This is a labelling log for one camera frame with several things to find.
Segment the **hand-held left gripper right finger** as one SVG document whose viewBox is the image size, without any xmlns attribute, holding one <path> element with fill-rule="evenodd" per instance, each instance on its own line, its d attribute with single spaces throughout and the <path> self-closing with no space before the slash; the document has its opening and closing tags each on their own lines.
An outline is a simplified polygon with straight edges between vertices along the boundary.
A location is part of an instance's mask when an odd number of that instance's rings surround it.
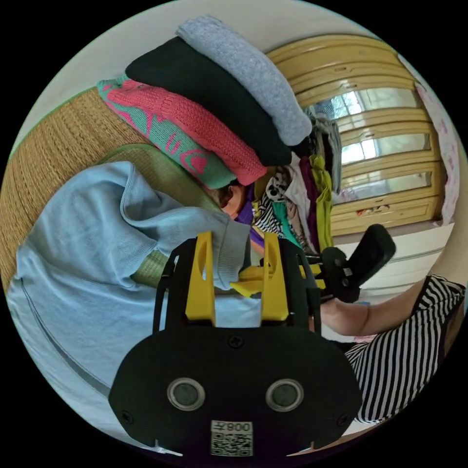
<svg viewBox="0 0 468 468">
<path fill-rule="evenodd" d="M 264 247 L 261 320 L 263 322 L 285 322 L 289 312 L 281 251 L 277 235 L 266 233 Z"/>
</svg>

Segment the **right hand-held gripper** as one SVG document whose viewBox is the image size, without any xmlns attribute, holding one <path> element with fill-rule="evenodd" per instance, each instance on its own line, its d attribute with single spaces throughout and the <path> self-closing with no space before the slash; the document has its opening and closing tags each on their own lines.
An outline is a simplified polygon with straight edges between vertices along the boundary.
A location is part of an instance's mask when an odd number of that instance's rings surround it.
<svg viewBox="0 0 468 468">
<path fill-rule="evenodd" d="M 239 281 L 230 283 L 231 289 L 246 298 L 256 298 L 263 291 L 263 267 L 249 266 L 239 273 Z M 333 298 L 344 303 L 354 303 L 360 295 L 359 277 L 346 255 L 337 247 L 327 247 L 321 253 L 319 279 L 324 281 L 321 302 Z"/>
</svg>

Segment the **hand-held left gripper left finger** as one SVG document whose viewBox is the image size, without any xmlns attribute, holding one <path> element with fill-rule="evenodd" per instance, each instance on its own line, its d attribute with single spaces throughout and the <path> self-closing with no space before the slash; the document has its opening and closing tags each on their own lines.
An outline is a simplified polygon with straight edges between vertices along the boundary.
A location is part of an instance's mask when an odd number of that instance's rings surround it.
<svg viewBox="0 0 468 468">
<path fill-rule="evenodd" d="M 189 322 L 216 325 L 212 233 L 198 235 L 185 315 Z"/>
</svg>

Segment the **person's right hand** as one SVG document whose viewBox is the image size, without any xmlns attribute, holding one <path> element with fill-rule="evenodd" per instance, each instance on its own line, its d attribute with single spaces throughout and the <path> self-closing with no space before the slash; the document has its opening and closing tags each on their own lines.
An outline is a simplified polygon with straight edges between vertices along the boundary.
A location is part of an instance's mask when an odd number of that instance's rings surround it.
<svg viewBox="0 0 468 468">
<path fill-rule="evenodd" d="M 337 306 L 338 301 L 336 298 L 330 296 L 327 297 L 327 300 L 323 300 L 320 304 L 320 322 L 322 325 L 325 325 L 332 328 L 332 325 L 335 322 L 337 317 Z"/>
</svg>

